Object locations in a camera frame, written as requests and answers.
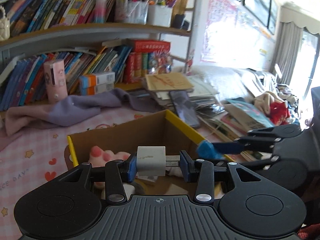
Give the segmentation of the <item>brown paper envelope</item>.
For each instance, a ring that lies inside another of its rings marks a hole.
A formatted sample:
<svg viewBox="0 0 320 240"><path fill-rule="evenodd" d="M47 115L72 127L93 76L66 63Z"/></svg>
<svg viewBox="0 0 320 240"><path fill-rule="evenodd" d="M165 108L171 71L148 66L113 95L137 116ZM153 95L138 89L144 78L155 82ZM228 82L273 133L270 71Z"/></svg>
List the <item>brown paper envelope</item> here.
<svg viewBox="0 0 320 240"><path fill-rule="evenodd" d="M182 73L147 75L145 77L148 90L153 92L171 90L192 90L193 84Z"/></svg>

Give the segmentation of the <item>stack of books right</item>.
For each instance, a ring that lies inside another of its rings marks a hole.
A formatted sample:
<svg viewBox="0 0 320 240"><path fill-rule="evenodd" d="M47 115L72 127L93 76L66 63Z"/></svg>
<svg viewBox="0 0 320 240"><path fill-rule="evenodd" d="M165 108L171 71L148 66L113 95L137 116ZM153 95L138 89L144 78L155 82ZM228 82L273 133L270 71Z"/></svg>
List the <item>stack of books right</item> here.
<svg viewBox="0 0 320 240"><path fill-rule="evenodd" d="M235 140L252 129L274 126L255 105L259 96L274 91L271 74L213 68L195 70L188 80L193 85L188 95L200 122L222 141Z"/></svg>

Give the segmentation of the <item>black smartphone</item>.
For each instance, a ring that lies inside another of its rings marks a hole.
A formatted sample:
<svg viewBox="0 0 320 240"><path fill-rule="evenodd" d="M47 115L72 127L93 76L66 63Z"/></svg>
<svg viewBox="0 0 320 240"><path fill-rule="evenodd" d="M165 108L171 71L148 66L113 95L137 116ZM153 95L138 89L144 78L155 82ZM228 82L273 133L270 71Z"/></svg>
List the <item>black smartphone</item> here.
<svg viewBox="0 0 320 240"><path fill-rule="evenodd" d="M190 127L198 129L201 126L200 121L188 93L185 90L172 90L169 92L169 97L176 115Z"/></svg>

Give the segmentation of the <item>pink cylindrical device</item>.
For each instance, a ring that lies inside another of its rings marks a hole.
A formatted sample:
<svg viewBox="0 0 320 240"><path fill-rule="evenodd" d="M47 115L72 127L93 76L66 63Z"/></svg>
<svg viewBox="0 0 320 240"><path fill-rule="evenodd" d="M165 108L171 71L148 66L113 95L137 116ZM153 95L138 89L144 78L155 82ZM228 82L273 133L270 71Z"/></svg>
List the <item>pink cylindrical device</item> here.
<svg viewBox="0 0 320 240"><path fill-rule="evenodd" d="M44 63L44 80L50 104L55 104L68 96L65 64L63 60L53 60Z"/></svg>

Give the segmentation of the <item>pink purple cloth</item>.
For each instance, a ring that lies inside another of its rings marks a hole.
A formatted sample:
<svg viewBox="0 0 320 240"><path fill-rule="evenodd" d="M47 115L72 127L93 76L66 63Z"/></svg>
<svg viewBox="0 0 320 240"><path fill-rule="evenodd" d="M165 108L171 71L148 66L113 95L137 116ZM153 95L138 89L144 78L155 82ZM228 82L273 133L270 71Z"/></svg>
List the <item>pink purple cloth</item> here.
<svg viewBox="0 0 320 240"><path fill-rule="evenodd" d="M14 135L24 127L72 126L99 115L104 108L118 108L124 103L141 112L160 110L155 100L137 98L120 88L88 96L70 95L55 104L11 107L5 114L1 137Z"/></svg>

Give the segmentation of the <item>orange white boxes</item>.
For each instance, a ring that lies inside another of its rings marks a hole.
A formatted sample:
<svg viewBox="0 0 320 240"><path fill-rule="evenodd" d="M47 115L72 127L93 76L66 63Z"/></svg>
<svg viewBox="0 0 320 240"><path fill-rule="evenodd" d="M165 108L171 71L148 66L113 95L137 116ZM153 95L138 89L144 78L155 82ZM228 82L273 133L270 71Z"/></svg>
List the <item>orange white boxes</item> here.
<svg viewBox="0 0 320 240"><path fill-rule="evenodd" d="M114 89L115 73L101 72L79 77L81 95L95 95Z"/></svg>

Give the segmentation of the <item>pink checkered tablecloth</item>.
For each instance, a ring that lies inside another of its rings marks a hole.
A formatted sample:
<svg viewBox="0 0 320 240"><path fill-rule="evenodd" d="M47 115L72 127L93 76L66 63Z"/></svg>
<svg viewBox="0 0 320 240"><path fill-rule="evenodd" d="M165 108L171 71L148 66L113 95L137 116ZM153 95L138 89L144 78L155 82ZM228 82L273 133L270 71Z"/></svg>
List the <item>pink checkered tablecloth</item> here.
<svg viewBox="0 0 320 240"><path fill-rule="evenodd" d="M130 107L108 108L101 114L69 127L26 128L1 151L1 239L19 239L14 206L26 193L67 171L64 151L67 135L96 127L112 127L146 116Z"/></svg>

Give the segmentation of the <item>yellow cardboard box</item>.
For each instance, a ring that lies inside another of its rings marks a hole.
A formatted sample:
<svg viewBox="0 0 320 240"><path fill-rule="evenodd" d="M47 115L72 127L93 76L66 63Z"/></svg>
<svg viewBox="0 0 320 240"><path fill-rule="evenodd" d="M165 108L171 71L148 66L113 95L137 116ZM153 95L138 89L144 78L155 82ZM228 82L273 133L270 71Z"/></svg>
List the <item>yellow cardboard box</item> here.
<svg viewBox="0 0 320 240"><path fill-rule="evenodd" d="M70 135L75 154L65 148L64 157L67 168L72 169L77 161L84 163L89 159L93 146L113 153L136 153L139 146L164 146L167 155L178 155L181 150L189 153L192 159L198 154L196 148L205 139L195 129L185 124L169 110L161 111L123 124L94 125L92 129Z"/></svg>

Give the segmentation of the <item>small blue object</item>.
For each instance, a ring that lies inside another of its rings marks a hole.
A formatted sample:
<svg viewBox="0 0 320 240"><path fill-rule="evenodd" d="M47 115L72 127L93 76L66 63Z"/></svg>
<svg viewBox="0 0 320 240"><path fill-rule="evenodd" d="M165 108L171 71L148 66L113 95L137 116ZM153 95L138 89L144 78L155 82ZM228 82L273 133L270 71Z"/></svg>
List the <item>small blue object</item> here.
<svg viewBox="0 0 320 240"><path fill-rule="evenodd" d="M222 160L224 159L223 154L215 149L214 145L208 141L203 140L199 143L196 148L196 153L200 159L205 160Z"/></svg>

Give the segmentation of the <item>white power plug adapter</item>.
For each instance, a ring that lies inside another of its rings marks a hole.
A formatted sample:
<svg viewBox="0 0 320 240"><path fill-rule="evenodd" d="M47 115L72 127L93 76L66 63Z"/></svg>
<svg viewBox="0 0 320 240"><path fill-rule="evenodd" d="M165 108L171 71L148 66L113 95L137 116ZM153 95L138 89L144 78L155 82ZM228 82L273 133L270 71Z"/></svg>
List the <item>white power plug adapter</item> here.
<svg viewBox="0 0 320 240"><path fill-rule="evenodd" d="M179 167L179 155L166 155L165 146L138 146L136 168L139 176L163 177L167 167Z"/></svg>

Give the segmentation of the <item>small staple box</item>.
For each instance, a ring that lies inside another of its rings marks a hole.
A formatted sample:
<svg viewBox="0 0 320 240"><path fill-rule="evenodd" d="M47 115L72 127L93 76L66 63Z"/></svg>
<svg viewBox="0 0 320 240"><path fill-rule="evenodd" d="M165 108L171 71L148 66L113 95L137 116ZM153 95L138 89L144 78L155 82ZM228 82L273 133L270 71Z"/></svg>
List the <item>small staple box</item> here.
<svg viewBox="0 0 320 240"><path fill-rule="evenodd" d="M144 184L155 185L158 179L158 176L139 176L136 175L136 179L142 181Z"/></svg>

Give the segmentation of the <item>red dictionary books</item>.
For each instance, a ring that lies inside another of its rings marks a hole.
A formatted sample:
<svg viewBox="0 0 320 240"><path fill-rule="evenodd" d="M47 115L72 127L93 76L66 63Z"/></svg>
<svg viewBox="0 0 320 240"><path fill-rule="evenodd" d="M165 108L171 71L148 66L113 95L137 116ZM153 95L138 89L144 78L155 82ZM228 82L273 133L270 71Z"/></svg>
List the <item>red dictionary books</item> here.
<svg viewBox="0 0 320 240"><path fill-rule="evenodd" d="M125 62L124 83L138 82L146 75L171 72L171 43L161 40L126 39L131 48Z"/></svg>

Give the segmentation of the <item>white bookshelf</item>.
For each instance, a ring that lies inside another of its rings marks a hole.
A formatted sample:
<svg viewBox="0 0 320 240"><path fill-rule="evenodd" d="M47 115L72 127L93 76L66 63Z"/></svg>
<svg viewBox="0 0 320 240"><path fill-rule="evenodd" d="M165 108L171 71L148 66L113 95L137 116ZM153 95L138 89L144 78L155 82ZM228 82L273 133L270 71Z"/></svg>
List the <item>white bookshelf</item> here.
<svg viewBox="0 0 320 240"><path fill-rule="evenodd" d="M188 0L1 0L1 110L47 96L44 63L63 60L68 95L79 77L114 72L124 83L126 39L192 37Z"/></svg>

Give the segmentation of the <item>pink plush toy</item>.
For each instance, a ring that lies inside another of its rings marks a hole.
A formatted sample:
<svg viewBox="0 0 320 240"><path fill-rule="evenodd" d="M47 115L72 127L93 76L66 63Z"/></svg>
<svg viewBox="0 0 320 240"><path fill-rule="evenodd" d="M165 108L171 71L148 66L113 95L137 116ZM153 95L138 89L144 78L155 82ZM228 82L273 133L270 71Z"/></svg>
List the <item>pink plush toy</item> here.
<svg viewBox="0 0 320 240"><path fill-rule="evenodd" d="M118 152L114 154L111 150L102 150L98 146L93 146L90 150L89 154L89 163L92 164L93 167L104 167L105 164L109 161L113 160L127 160L131 154L127 152ZM125 192L128 194L133 194L135 192L135 187L130 184L123 184ZM98 189L105 189L105 182L97 182L95 186Z"/></svg>

